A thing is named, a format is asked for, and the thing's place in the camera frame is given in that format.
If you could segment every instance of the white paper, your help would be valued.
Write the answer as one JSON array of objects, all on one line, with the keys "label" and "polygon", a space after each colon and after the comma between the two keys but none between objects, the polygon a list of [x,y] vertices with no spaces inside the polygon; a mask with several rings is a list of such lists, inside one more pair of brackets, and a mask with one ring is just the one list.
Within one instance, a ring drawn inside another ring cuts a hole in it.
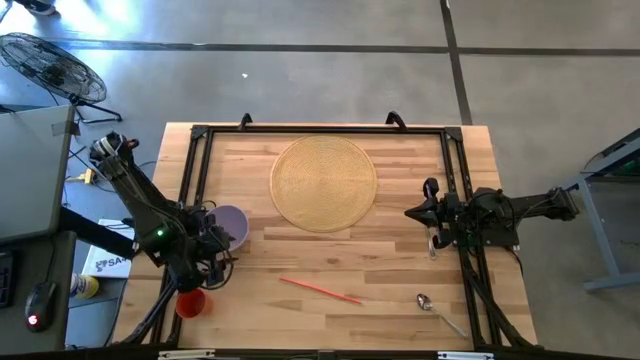
[{"label": "white paper", "polygon": [[[131,240],[133,240],[135,235],[132,228],[126,227],[126,225],[119,220],[100,219],[98,224],[103,226],[114,225],[116,228],[110,228],[109,230],[115,231]],[[87,255],[87,260],[85,261],[84,268],[82,269],[82,275],[126,279],[129,277],[130,270],[130,260],[113,255],[112,253],[97,246],[91,245],[89,255]]]}]

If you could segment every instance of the computer mouse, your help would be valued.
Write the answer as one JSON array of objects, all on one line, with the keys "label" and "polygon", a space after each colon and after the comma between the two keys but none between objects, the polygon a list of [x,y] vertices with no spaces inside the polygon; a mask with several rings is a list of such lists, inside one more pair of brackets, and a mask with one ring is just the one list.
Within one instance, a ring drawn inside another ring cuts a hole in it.
[{"label": "computer mouse", "polygon": [[55,292],[56,284],[51,281],[45,281],[33,287],[24,308],[27,329],[39,332],[51,325]]}]

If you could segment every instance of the wooden tabletop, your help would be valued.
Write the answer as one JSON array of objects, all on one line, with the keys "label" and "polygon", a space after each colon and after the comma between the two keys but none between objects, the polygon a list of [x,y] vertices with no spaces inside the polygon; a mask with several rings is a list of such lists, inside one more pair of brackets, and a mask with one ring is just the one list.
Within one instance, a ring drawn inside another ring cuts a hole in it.
[{"label": "wooden tabletop", "polygon": [[[153,181],[170,199],[178,197],[192,125],[168,123],[165,130]],[[473,186],[499,188],[487,127],[463,126],[462,130]],[[351,228],[310,233],[278,213],[269,191],[274,161],[301,136],[215,135],[204,199],[243,209],[249,216],[249,241],[234,252],[240,260],[231,281],[208,292],[213,312],[183,321],[180,347],[471,349],[470,339],[461,339],[415,302],[418,293],[428,295],[438,311],[469,330],[457,252],[450,247],[440,250],[437,260],[430,260],[425,227],[403,215],[404,210],[424,201],[421,187],[426,177],[434,176],[442,189],[446,187],[439,139],[340,135],[373,161],[378,193],[367,215]],[[194,197],[202,143],[189,201]],[[522,335],[535,343],[518,263],[513,255],[496,248],[487,248],[487,259],[496,301]],[[358,298],[363,304],[284,283],[280,276]],[[126,337],[144,317],[158,295],[161,277],[162,269],[147,257],[134,259],[115,340]],[[165,329],[173,309],[170,303]],[[479,306],[479,313],[486,328],[484,307]]]}]

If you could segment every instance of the red cup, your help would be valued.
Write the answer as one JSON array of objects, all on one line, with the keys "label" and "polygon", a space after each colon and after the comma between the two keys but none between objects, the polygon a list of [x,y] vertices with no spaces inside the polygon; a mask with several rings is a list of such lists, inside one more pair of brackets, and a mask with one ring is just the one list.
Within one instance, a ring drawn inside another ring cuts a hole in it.
[{"label": "red cup", "polygon": [[176,312],[183,319],[190,319],[200,314],[206,314],[213,307],[212,300],[201,289],[178,294]]}]

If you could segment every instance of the spoon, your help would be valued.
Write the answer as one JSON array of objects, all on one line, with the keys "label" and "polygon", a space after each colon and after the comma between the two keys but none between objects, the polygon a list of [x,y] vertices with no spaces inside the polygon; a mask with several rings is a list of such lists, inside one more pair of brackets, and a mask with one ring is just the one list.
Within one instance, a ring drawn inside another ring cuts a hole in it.
[{"label": "spoon", "polygon": [[468,338],[469,335],[467,334],[466,331],[462,330],[460,327],[458,327],[456,324],[454,324],[451,320],[447,319],[446,316],[440,314],[436,308],[433,307],[433,303],[431,302],[431,299],[429,299],[429,297],[425,294],[418,294],[418,296],[416,297],[416,300],[418,300],[418,306],[420,306],[420,308],[424,311],[431,311],[434,314],[438,315],[439,317],[442,318],[442,320],[444,320],[447,324],[449,324],[449,326],[451,326],[451,328],[453,330],[455,330],[460,336],[462,336],[463,338]]}]

